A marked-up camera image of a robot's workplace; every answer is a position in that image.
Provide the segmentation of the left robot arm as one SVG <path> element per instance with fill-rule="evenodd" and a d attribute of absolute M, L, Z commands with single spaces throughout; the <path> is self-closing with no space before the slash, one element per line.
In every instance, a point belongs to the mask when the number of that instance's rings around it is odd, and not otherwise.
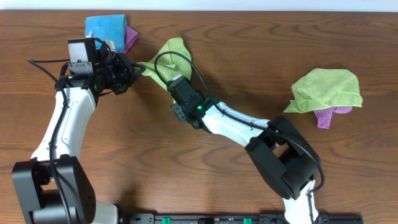
<path fill-rule="evenodd" d="M 117 205 L 100 202 L 80 164 L 86 127 L 98 100 L 119 95 L 145 71 L 123 53 L 64 61 L 55 82 L 55 109 L 28 161 L 16 162 L 12 181 L 26 223 L 127 223 Z"/>

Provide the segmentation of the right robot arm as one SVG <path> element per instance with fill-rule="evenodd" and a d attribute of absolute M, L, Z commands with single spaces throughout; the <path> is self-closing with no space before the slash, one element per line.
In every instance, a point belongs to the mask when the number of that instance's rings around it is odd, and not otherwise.
<path fill-rule="evenodd" d="M 167 82 L 177 118 L 194 129 L 224 136 L 245 148 L 266 184 L 283 198 L 287 223 L 318 223 L 315 185 L 320 158 L 285 117 L 253 118 L 203 94 L 179 75 Z"/>

